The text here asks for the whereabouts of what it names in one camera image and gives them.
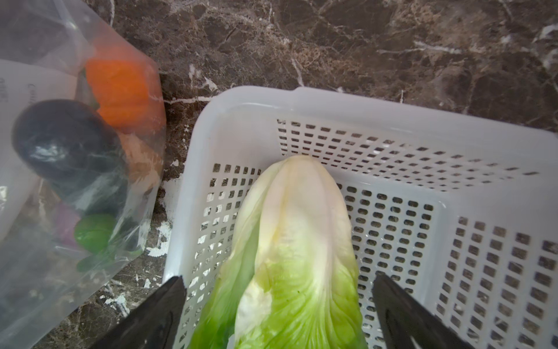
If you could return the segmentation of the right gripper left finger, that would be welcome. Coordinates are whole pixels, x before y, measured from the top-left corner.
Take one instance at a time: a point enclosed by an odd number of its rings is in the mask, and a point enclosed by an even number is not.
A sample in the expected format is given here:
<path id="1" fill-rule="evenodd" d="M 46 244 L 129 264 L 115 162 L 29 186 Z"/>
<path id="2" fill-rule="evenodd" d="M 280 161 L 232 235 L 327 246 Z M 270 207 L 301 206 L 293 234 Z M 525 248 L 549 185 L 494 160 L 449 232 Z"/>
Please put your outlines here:
<path id="1" fill-rule="evenodd" d="M 183 278 L 171 277 L 92 347 L 172 348 L 186 293 Z"/>

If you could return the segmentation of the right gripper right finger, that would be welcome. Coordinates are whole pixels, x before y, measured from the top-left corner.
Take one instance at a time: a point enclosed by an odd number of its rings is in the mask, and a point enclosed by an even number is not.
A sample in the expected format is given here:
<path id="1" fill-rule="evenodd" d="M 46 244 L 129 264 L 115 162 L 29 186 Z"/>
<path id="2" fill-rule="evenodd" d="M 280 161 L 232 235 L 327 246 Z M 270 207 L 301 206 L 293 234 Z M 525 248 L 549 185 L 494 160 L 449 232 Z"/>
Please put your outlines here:
<path id="1" fill-rule="evenodd" d="M 373 282 L 373 302 L 387 348 L 471 348 L 387 275 Z"/>

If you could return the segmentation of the green toy pepper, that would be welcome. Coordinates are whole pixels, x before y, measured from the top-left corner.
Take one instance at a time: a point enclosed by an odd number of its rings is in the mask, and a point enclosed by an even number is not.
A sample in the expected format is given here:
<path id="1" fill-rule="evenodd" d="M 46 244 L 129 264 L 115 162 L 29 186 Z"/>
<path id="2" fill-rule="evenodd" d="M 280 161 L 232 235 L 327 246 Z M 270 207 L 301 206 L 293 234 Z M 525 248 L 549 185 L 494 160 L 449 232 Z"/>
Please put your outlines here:
<path id="1" fill-rule="evenodd" d="M 118 220 L 109 214 L 83 217 L 74 228 L 74 239 L 90 255 L 77 263 L 76 270 L 106 270 L 139 257 L 143 253 L 140 237 L 140 224 L 131 218 Z"/>

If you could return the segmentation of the green white toy cabbage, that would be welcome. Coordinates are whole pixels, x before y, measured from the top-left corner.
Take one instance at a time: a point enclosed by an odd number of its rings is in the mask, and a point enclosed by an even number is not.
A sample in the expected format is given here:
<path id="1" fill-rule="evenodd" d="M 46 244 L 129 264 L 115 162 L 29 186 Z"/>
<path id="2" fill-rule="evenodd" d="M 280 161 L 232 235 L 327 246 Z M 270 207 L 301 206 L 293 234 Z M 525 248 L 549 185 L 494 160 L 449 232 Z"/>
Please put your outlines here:
<path id="1" fill-rule="evenodd" d="M 238 213 L 191 348 L 365 348 L 352 226 L 325 167 L 279 161 Z"/>

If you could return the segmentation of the purple toy onion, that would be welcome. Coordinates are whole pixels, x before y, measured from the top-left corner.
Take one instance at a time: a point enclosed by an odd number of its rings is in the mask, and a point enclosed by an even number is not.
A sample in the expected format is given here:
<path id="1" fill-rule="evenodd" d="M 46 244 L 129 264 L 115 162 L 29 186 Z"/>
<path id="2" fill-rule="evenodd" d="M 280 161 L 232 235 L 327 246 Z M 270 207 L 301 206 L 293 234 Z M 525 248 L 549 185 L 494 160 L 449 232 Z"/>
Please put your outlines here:
<path id="1" fill-rule="evenodd" d="M 66 246 L 77 247 L 74 231 L 81 220 L 81 215 L 72 207 L 61 202 L 55 208 L 54 219 L 55 234 L 59 242 Z"/>

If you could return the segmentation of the brown toy potato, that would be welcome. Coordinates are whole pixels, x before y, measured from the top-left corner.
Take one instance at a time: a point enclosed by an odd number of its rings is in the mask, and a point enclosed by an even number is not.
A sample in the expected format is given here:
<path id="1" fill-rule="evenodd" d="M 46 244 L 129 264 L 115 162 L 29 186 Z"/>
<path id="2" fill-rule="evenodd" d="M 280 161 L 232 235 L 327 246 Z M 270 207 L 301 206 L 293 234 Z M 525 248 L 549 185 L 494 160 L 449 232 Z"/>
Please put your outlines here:
<path id="1" fill-rule="evenodd" d="M 161 156 L 136 135 L 118 132 L 118 136 L 126 154 L 132 191 L 143 194 L 157 190 L 163 168 Z"/>

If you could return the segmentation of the dark purple toy eggplant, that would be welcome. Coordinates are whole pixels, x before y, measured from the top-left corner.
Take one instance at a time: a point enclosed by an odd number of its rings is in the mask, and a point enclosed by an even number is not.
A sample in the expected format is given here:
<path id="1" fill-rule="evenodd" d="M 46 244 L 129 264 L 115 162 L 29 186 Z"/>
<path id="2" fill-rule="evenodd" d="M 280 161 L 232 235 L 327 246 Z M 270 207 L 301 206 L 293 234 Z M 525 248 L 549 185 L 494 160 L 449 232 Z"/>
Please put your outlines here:
<path id="1" fill-rule="evenodd" d="M 76 211 L 120 215 L 128 165 L 118 132 L 88 105 L 45 100 L 25 109 L 12 128 L 23 162 Z"/>

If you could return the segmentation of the clear zip top bag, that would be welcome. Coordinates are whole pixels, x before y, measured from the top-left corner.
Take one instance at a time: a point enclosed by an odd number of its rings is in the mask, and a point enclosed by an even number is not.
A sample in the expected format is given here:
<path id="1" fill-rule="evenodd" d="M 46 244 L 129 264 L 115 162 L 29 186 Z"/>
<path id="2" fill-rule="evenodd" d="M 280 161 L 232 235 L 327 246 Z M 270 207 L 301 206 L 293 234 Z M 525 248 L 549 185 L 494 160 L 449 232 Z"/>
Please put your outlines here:
<path id="1" fill-rule="evenodd" d="M 166 121 L 157 64 L 83 1 L 1 3 L 1 347 L 143 253 Z"/>

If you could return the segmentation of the orange toy tomato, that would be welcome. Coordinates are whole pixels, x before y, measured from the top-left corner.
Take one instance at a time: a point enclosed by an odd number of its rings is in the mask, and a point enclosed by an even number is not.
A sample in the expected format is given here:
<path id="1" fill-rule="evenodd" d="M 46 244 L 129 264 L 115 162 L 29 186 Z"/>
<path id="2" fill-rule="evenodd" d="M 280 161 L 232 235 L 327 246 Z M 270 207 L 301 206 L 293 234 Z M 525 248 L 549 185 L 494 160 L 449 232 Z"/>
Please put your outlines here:
<path id="1" fill-rule="evenodd" d="M 123 132 L 154 134 L 166 126 L 158 68 L 132 47 L 104 44 L 85 63 L 97 112 Z"/>

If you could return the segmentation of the white plastic basket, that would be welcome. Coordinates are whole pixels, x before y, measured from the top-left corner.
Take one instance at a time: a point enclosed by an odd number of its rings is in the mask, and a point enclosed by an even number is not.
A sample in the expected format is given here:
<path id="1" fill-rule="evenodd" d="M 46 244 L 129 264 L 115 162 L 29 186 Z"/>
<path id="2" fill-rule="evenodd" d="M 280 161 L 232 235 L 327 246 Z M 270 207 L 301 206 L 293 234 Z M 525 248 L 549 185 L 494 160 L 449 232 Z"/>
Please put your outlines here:
<path id="1" fill-rule="evenodd" d="M 304 154 L 335 178 L 353 224 L 363 331 L 385 273 L 476 348 L 557 347 L 557 137 L 336 92 L 237 87 L 201 112 L 164 276 L 187 288 L 186 348 L 237 214 L 271 164 Z"/>

